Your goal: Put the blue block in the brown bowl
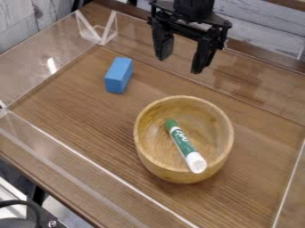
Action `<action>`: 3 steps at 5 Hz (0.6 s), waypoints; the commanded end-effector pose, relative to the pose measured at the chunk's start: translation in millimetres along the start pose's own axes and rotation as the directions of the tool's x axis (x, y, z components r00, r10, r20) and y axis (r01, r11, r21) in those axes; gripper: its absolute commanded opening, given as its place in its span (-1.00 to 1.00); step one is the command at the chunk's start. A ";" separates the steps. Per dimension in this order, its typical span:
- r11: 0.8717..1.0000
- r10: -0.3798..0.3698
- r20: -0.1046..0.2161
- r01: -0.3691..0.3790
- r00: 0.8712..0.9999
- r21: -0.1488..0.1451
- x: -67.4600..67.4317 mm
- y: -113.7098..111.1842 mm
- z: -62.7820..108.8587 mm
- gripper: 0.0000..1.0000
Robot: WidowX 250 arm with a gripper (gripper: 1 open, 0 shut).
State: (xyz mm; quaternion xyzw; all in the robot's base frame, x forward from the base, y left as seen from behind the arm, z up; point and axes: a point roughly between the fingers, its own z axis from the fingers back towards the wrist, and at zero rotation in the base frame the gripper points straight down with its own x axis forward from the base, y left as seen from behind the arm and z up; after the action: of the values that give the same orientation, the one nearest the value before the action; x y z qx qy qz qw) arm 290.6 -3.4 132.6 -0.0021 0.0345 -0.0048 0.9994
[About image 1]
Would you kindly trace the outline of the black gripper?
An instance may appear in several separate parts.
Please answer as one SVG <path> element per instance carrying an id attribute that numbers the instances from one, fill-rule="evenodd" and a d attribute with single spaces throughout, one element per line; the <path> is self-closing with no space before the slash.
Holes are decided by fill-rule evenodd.
<path id="1" fill-rule="evenodd" d="M 200 41 L 191 72 L 203 73 L 216 50 L 223 50 L 233 23 L 213 12 L 215 0 L 152 0 L 148 23 L 153 28 L 156 55 L 165 61 L 173 54 L 174 35 Z"/>

